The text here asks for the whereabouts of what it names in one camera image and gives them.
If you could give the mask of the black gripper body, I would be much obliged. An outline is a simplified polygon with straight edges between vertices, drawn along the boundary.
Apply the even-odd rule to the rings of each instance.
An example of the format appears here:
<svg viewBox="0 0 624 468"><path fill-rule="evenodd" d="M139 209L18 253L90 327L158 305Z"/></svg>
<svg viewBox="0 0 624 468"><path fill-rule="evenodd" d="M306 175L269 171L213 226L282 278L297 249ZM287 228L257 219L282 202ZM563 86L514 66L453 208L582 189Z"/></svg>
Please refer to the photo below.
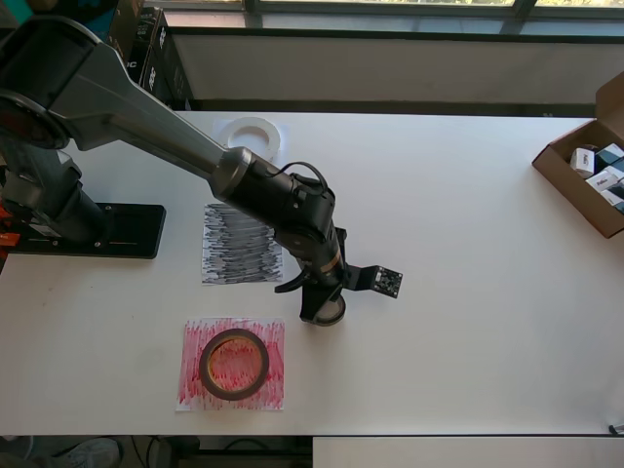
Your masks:
<svg viewBox="0 0 624 468"><path fill-rule="evenodd" d="M302 286L303 296L323 291L334 293L337 288L341 288L344 284L347 272L345 262L338 262L333 265L328 262L300 262L299 266L307 274Z"/></svg>

